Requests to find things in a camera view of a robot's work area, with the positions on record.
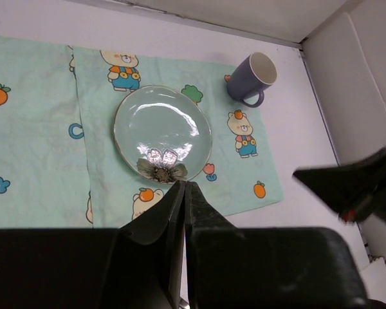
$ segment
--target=purple mug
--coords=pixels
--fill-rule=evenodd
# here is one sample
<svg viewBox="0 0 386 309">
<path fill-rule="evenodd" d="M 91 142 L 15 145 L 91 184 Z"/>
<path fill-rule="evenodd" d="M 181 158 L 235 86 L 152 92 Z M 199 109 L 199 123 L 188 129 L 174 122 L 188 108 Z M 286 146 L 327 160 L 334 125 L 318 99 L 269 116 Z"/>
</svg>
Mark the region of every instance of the purple mug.
<svg viewBox="0 0 386 309">
<path fill-rule="evenodd" d="M 276 81 L 277 70 L 273 61 L 263 53 L 252 53 L 233 72 L 227 82 L 227 92 L 232 99 L 250 108 L 256 108 L 263 103 L 264 90 Z M 255 104 L 244 100 L 259 94 Z"/>
</svg>

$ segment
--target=light green placemat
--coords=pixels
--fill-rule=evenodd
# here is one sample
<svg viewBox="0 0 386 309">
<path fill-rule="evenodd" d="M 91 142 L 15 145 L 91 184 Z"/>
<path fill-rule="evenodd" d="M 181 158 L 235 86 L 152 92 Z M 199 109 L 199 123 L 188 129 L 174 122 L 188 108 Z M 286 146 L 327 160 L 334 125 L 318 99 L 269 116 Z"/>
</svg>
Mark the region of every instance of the light green placemat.
<svg viewBox="0 0 386 309">
<path fill-rule="evenodd" d="M 234 67 L 76 47 L 73 54 L 94 226 L 125 225 L 153 206 L 169 188 L 134 173 L 112 139 L 119 103 L 130 91 L 151 84 L 180 90 L 207 116 L 213 133 L 212 155 L 193 181 L 221 214 L 248 211 L 283 199 L 260 110 L 248 109 L 226 93 L 224 76 Z"/>
</svg>

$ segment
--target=cartoon bear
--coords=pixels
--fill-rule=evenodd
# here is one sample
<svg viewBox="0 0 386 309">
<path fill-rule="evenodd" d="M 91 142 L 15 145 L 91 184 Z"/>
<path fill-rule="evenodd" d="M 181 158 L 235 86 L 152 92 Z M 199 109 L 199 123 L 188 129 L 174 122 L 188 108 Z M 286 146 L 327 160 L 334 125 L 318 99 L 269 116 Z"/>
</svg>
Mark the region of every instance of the cartoon bear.
<svg viewBox="0 0 386 309">
<path fill-rule="evenodd" d="M 103 59 L 112 67 L 109 69 L 107 79 L 116 91 L 130 92 L 139 89 L 140 75 L 135 67 L 139 64 L 136 55 L 131 53 L 118 53 L 115 51 L 100 50 Z"/>
<path fill-rule="evenodd" d="M 228 114 L 227 126 L 236 134 L 236 151 L 241 158 L 257 156 L 256 140 L 252 137 L 253 127 L 240 109 Z"/>
<path fill-rule="evenodd" d="M 149 188 L 140 188 L 139 193 L 133 196 L 133 217 L 136 219 L 142 213 L 150 209 L 153 205 L 161 200 L 164 193 L 162 190 L 157 189 L 153 191 Z"/>
</svg>

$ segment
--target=blue overalls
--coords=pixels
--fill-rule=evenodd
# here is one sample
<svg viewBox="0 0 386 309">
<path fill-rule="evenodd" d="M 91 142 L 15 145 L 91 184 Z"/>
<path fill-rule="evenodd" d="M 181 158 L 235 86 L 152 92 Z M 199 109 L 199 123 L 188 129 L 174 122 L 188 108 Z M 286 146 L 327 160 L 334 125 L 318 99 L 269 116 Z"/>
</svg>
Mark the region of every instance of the blue overalls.
<svg viewBox="0 0 386 309">
<path fill-rule="evenodd" d="M 136 90 L 140 87 L 139 73 L 135 68 L 126 68 L 119 66 L 120 73 L 117 79 L 113 79 L 111 83 L 115 88 Z"/>
<path fill-rule="evenodd" d="M 250 135 L 250 140 L 247 140 L 248 135 L 242 135 L 242 148 L 239 149 L 240 156 L 248 156 L 257 154 L 256 141 Z"/>
</svg>

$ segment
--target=placemat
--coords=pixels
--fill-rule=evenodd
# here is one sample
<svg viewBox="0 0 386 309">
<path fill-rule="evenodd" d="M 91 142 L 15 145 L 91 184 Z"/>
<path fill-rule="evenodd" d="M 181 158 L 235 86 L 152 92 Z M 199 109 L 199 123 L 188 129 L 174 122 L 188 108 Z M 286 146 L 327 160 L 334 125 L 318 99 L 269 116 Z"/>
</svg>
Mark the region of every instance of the placemat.
<svg viewBox="0 0 386 309">
<path fill-rule="evenodd" d="M 113 142 L 118 105 L 130 92 L 146 85 L 181 91 L 208 118 L 212 154 L 193 181 L 221 214 L 281 201 L 282 190 L 260 109 L 246 108 L 226 93 L 225 75 L 234 67 L 76 47 L 73 56 L 95 227 L 128 223 L 159 201 L 170 187 L 138 176 Z"/>
<path fill-rule="evenodd" d="M 119 103 L 151 84 L 208 118 L 212 155 L 193 181 L 220 213 L 280 201 L 260 110 L 226 94 L 233 70 L 0 37 L 0 228 L 119 227 L 159 201 L 170 186 L 134 173 L 112 139 Z"/>
</svg>

